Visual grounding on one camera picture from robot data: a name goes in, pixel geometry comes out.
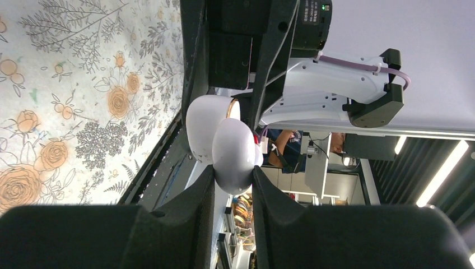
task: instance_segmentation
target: white bowl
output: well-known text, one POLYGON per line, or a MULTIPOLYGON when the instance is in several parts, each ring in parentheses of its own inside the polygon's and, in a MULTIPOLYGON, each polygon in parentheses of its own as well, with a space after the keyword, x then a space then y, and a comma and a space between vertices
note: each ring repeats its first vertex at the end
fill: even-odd
POLYGON ((252 184, 255 164, 254 136, 237 119, 225 119, 213 140, 213 167, 220 188, 232 195, 244 193, 252 184))
POLYGON ((212 145, 218 125, 226 118, 241 120, 237 99, 203 95, 190 104, 187 112, 187 135, 193 156, 204 164, 213 164, 212 145))

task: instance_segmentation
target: blue shirt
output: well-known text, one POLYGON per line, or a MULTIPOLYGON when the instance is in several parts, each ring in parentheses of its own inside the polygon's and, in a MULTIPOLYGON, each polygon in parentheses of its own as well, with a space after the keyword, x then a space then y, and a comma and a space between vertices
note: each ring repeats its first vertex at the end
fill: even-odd
MULTIPOLYGON (((276 129, 269 129, 267 130, 267 137, 274 141, 277 137, 281 134, 282 130, 276 129)), ((288 140, 287 144, 285 145, 285 149, 282 153, 283 158, 286 162, 292 167, 292 170, 289 171, 286 167, 282 168, 282 172, 286 174, 294 173, 294 168, 299 161, 300 156, 300 145, 302 140, 302 131, 294 132, 294 135, 288 140)), ((307 156, 304 155, 302 157, 302 164, 300 165, 300 170, 295 171, 298 172, 305 172, 305 163, 307 161, 307 156)), ((269 164, 269 154, 264 154, 264 165, 271 165, 269 164)))

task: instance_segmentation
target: person's arm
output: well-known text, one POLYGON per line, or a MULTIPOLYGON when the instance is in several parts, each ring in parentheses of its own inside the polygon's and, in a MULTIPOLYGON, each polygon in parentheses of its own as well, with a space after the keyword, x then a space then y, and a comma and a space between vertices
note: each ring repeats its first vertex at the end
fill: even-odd
MULTIPOLYGON (((283 154, 285 145, 287 144, 292 134, 293 134, 293 131, 291 130, 283 130, 281 134, 279 134, 279 136, 277 137, 275 144, 281 154, 283 154)), ((275 167, 279 167, 279 168, 283 167, 281 161, 279 160, 279 158, 274 152, 271 152, 269 154, 269 163, 275 167)))

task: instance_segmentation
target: ceiling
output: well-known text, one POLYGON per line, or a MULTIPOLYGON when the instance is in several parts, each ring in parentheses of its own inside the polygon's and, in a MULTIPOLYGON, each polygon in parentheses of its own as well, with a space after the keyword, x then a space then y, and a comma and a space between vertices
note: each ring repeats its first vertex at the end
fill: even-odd
POLYGON ((474 9, 472 0, 333 1, 323 52, 368 57, 400 50, 401 71, 412 83, 388 127, 475 133, 474 9))
MULTIPOLYGON (((415 205, 458 141, 407 138, 396 160, 370 161, 382 204, 415 205)), ((475 251, 475 142, 429 201, 453 221, 475 251)))

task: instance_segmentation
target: fluorescent light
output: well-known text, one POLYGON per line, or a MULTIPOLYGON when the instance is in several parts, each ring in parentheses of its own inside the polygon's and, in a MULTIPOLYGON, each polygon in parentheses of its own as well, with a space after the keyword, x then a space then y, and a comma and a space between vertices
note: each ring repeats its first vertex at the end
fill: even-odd
POLYGON ((442 185, 442 183, 450 174, 450 172, 452 172, 452 170, 454 169, 456 164, 460 161, 460 159, 465 154, 467 149, 468 149, 468 144, 465 141, 461 140, 458 143, 458 145, 454 148, 452 153, 449 155, 447 160, 445 160, 444 164, 442 164, 437 174, 435 174, 434 178, 432 178, 429 185, 427 185, 426 189, 421 194, 421 197, 419 197, 419 200, 417 200, 416 204, 418 207, 426 206, 430 198, 432 198, 434 193, 442 185))
POLYGON ((402 146, 404 146, 404 142, 406 141, 406 138, 407 136, 401 136, 399 138, 398 143, 396 144, 396 147, 394 148, 394 152, 396 152, 396 154, 400 153, 402 146))
POLYGON ((475 268, 475 253, 470 256, 470 263, 472 263, 473 268, 475 268))

